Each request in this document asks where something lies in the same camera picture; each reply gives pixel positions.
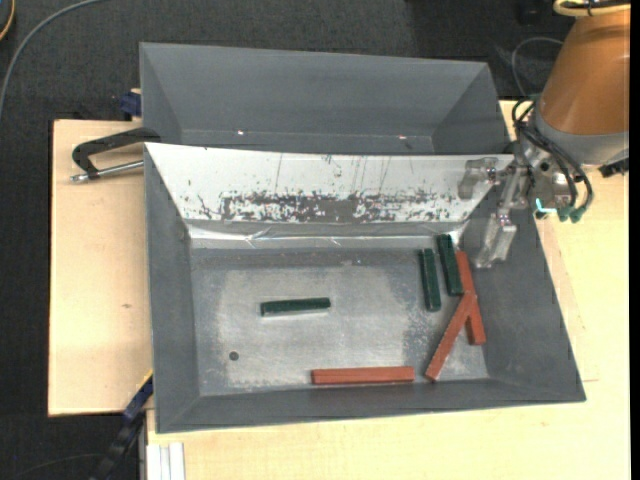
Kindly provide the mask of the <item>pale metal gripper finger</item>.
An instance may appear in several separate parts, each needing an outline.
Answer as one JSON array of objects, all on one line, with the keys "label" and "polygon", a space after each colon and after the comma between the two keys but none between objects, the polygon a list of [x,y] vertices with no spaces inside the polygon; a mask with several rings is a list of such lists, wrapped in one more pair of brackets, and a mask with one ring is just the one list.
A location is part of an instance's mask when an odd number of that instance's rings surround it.
[{"label": "pale metal gripper finger", "polygon": [[517,233],[510,212],[498,212],[489,217],[482,244],[473,260],[476,268],[491,268],[496,262],[507,259]]},{"label": "pale metal gripper finger", "polygon": [[500,181],[500,158],[497,156],[468,160],[457,185],[461,200],[480,200]]}]

